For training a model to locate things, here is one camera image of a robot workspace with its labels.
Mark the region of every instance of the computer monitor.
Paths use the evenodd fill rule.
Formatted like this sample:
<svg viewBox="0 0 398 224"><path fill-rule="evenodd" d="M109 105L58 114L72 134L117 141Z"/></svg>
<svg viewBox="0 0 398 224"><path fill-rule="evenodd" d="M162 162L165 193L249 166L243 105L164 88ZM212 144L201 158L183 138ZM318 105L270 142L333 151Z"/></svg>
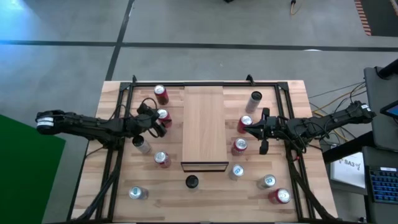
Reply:
<svg viewBox="0 0 398 224"><path fill-rule="evenodd" d="M381 108L380 113L398 119L398 100Z"/></svg>

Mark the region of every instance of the black bottle cap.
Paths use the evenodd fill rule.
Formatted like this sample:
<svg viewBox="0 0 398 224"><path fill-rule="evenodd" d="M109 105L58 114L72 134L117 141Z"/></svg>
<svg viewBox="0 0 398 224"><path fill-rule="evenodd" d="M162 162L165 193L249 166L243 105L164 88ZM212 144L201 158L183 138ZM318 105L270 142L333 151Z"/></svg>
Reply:
<svg viewBox="0 0 398 224"><path fill-rule="evenodd" d="M185 184L187 185L187 187L194 189L199 184L198 177L196 177L195 175L188 176L185 180Z"/></svg>
<svg viewBox="0 0 398 224"><path fill-rule="evenodd" d="M144 143L144 137L138 135L132 139L132 144L136 147L142 146Z"/></svg>
<svg viewBox="0 0 398 224"><path fill-rule="evenodd" d="M259 91L254 91L251 93L251 98L259 101L262 98L262 94Z"/></svg>

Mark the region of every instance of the concrete floor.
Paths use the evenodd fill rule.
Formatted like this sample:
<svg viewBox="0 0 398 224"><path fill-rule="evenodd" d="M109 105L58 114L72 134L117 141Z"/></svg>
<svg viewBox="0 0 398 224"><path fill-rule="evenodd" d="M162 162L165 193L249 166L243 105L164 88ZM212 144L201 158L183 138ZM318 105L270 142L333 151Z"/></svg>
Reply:
<svg viewBox="0 0 398 224"><path fill-rule="evenodd" d="M125 42L398 47L398 39L369 37L354 1L305 0L289 16L280 0L135 0ZM115 42L128 0L0 1L0 40ZM93 116L114 47L0 45L0 113L35 126L38 111ZM316 95L363 80L363 68L384 66L395 52L308 52L122 47L113 80L305 80ZM344 89L312 98L318 106ZM367 101L366 95L357 97ZM326 110L333 111L337 103ZM355 135L369 125L347 127ZM44 223L66 219L87 141L67 140ZM339 217L364 216L360 195L333 191Z"/></svg>

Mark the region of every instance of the keyboard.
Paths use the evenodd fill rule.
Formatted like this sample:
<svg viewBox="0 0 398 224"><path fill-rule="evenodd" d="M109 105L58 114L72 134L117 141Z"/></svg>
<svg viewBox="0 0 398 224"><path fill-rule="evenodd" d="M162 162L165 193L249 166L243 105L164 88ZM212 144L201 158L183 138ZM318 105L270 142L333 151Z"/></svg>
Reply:
<svg viewBox="0 0 398 224"><path fill-rule="evenodd" d="M370 167L369 175L373 200L381 203L398 204L398 169Z"/></svg>

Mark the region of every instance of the aluminum can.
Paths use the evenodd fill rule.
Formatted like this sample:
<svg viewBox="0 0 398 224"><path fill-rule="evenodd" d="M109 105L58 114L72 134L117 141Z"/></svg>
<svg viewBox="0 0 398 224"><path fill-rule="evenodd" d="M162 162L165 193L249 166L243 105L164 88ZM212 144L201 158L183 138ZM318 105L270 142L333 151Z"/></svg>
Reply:
<svg viewBox="0 0 398 224"><path fill-rule="evenodd" d="M246 113L253 113L260 104L262 94L259 91L251 93L248 104L246 105Z"/></svg>
<svg viewBox="0 0 398 224"><path fill-rule="evenodd" d="M253 123L253 119L249 115L244 115L239 119L237 130L239 133L244 134L246 131L243 129L245 126Z"/></svg>
<svg viewBox="0 0 398 224"><path fill-rule="evenodd" d="M148 190L142 187L134 186L130 189L129 196L132 199L145 200L148 198Z"/></svg>
<svg viewBox="0 0 398 224"><path fill-rule="evenodd" d="M157 113L159 114L158 120L164 124L165 128L172 126L172 118L167 110L160 109L157 110Z"/></svg>
<svg viewBox="0 0 398 224"><path fill-rule="evenodd" d="M274 175L271 174L265 175L263 178L260 178L257 181L257 186L260 189L267 189L275 186L275 184L276 184L276 178L274 177Z"/></svg>
<svg viewBox="0 0 398 224"><path fill-rule="evenodd" d="M243 176L243 166L235 164L228 175L231 180L238 180Z"/></svg>
<svg viewBox="0 0 398 224"><path fill-rule="evenodd" d="M144 139L144 137L140 135L132 139L132 144L138 149L138 151L142 152L143 154L148 154L152 150L150 144Z"/></svg>
<svg viewBox="0 0 398 224"><path fill-rule="evenodd" d="M164 86L162 85L155 86L154 92L157 102L160 105L166 105L169 102L169 95L167 94L167 90Z"/></svg>
<svg viewBox="0 0 398 224"><path fill-rule="evenodd" d="M243 138L237 138L232 144L231 153L234 156L240 156L248 148L248 142Z"/></svg>
<svg viewBox="0 0 398 224"><path fill-rule="evenodd" d="M172 164L169 155L167 152L156 152L155 154L155 162L159 164L161 168L168 168Z"/></svg>
<svg viewBox="0 0 398 224"><path fill-rule="evenodd" d="M276 189L268 194L268 199L274 204L288 203L290 201L290 194L286 189Z"/></svg>

